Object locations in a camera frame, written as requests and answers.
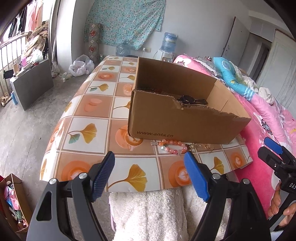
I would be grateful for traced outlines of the red patterned rolled mat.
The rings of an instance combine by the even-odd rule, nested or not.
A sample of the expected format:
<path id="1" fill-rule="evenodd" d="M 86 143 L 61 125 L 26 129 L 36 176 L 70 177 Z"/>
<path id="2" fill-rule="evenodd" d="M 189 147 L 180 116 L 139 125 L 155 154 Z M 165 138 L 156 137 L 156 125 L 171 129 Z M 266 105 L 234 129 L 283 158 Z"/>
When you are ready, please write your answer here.
<path id="1" fill-rule="evenodd" d="M 88 31 L 88 55 L 95 64 L 99 61 L 99 37 L 100 23 L 91 24 Z"/>

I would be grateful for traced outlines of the white plastic bag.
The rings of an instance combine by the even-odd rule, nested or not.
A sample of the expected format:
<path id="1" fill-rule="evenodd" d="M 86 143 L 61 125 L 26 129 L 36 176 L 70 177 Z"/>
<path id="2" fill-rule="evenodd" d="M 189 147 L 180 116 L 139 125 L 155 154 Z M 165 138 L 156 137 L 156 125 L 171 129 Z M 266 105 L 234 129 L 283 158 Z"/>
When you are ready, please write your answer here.
<path id="1" fill-rule="evenodd" d="M 88 75 L 93 70 L 94 62 L 86 55 L 81 55 L 69 66 L 69 73 L 74 77 Z"/>

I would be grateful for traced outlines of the teal floral wall cloth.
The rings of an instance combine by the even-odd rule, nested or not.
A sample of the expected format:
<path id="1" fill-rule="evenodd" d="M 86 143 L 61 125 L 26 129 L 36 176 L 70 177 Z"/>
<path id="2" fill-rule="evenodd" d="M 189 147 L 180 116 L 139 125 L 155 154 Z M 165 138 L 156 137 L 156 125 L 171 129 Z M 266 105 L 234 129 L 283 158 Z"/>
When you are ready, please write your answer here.
<path id="1" fill-rule="evenodd" d="M 154 31 L 161 31 L 166 1 L 95 1 L 88 13 L 84 41 L 91 24 L 99 23 L 99 42 L 118 46 L 123 42 L 138 50 Z"/>

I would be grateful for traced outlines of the brown cardboard box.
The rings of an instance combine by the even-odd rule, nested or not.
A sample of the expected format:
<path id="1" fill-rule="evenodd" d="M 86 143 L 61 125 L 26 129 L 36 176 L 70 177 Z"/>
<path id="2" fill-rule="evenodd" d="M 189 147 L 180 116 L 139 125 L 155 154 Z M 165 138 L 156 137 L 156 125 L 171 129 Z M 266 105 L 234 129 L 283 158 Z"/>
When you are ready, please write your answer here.
<path id="1" fill-rule="evenodd" d="M 182 95 L 208 105 L 185 105 Z M 131 95 L 128 134 L 150 140 L 228 144 L 251 117 L 220 80 L 154 59 L 138 58 Z"/>

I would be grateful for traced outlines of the gold clover earring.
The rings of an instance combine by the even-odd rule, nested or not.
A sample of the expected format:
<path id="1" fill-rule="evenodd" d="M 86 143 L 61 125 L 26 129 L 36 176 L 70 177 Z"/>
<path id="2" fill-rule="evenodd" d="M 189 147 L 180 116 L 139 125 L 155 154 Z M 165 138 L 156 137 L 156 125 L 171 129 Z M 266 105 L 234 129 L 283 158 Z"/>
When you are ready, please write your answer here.
<path id="1" fill-rule="evenodd" d="M 196 144 L 196 143 L 188 144 L 188 149 L 190 149 L 190 150 L 196 149 L 196 148 L 201 148 L 201 147 L 202 147 L 202 145 Z"/>

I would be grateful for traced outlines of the grey cabinet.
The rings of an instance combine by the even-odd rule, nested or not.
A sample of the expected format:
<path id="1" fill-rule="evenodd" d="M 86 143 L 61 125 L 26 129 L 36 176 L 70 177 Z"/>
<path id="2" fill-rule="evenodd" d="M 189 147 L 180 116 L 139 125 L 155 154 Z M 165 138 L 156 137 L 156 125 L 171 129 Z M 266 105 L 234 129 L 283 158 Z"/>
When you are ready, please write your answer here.
<path id="1" fill-rule="evenodd" d="M 20 77 L 11 78 L 10 84 L 23 110 L 29 109 L 40 96 L 54 87 L 50 61 L 43 60 Z"/>

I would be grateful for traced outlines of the white fluffy towel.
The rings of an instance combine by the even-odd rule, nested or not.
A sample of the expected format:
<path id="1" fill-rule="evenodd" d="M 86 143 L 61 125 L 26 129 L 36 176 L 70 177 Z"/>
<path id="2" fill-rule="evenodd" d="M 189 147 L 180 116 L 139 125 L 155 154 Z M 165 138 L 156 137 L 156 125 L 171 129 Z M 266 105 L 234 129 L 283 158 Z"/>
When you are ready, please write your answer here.
<path id="1" fill-rule="evenodd" d="M 114 240 L 190 240 L 206 202 L 192 185 L 173 189 L 111 193 Z"/>

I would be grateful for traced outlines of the blue water jug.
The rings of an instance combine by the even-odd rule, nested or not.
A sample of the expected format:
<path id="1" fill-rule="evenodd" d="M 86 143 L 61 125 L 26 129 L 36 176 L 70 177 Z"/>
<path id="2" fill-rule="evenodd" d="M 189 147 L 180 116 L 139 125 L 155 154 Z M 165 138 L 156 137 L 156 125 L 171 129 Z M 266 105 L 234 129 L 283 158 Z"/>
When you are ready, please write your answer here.
<path id="1" fill-rule="evenodd" d="M 161 45 L 161 50 L 168 53 L 174 53 L 177 44 L 178 35 L 165 32 Z"/>

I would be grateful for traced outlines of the blue floral pillow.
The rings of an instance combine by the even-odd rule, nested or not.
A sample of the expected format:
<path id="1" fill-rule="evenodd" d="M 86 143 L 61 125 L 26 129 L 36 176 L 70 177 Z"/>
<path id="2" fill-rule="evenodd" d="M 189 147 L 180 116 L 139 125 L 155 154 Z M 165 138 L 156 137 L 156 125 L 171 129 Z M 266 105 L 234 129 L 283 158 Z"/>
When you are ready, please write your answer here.
<path id="1" fill-rule="evenodd" d="M 221 72 L 225 83 L 239 95 L 243 96 L 247 101 L 251 101 L 255 92 L 246 85 L 239 83 L 235 77 L 235 69 L 233 65 L 223 57 L 213 57 L 212 61 Z"/>

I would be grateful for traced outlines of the pink floral quilt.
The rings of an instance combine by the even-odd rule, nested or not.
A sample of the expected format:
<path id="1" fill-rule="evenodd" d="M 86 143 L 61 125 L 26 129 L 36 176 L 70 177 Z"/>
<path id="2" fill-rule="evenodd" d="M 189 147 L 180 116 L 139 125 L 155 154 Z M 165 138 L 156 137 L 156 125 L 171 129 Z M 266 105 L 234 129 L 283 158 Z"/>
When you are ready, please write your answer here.
<path id="1" fill-rule="evenodd" d="M 253 79 L 231 61 L 229 62 L 235 69 L 235 77 L 239 83 L 255 92 L 251 101 L 247 101 L 225 83 L 213 61 L 183 54 L 177 56 L 174 62 L 220 80 L 250 115 L 251 120 L 241 131 L 239 140 L 245 143 L 245 157 L 251 163 L 236 169 L 234 175 L 238 180 L 248 178 L 251 181 L 264 211 L 267 212 L 280 180 L 274 171 L 259 159 L 257 151 L 264 145 L 264 139 L 269 137 L 295 154 L 295 116 L 273 97 L 268 88 L 257 86 Z"/>

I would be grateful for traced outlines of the pink strap smartwatch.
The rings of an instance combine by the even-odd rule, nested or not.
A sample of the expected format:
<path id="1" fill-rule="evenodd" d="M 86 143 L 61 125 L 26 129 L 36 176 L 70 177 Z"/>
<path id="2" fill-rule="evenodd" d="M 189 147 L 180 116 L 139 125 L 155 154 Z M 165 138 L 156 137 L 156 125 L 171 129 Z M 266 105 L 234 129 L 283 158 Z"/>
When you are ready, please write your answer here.
<path id="1" fill-rule="evenodd" d="M 177 101 L 185 105 L 208 105 L 208 102 L 205 99 L 195 99 L 189 95 L 182 95 L 181 97 L 177 98 Z"/>

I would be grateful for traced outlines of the white water dispenser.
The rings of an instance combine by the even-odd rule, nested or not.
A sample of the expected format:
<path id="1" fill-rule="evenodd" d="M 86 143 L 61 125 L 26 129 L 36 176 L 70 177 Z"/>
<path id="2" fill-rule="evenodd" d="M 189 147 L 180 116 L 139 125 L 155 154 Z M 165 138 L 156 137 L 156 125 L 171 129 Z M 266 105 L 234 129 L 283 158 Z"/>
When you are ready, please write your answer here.
<path id="1" fill-rule="evenodd" d="M 159 61 L 164 61 L 168 63 L 173 63 L 175 58 L 175 54 L 171 52 L 166 52 L 161 49 L 158 49 L 156 53 L 154 54 L 154 59 Z"/>

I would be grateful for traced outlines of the ginkgo pattern tablecloth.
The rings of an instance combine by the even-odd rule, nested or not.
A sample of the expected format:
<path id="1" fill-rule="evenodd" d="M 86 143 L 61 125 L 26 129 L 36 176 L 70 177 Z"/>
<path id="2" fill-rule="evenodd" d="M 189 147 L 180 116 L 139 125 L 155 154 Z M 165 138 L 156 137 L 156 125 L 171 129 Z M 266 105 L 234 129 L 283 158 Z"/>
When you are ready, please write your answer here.
<path id="1" fill-rule="evenodd" d="M 116 161 L 107 189 L 143 192 L 191 183 L 183 155 L 163 151 L 149 140 L 130 137 L 127 118 L 137 64 L 111 56 L 99 64 L 67 105 L 49 141 L 40 180 L 74 179 L 103 160 Z"/>

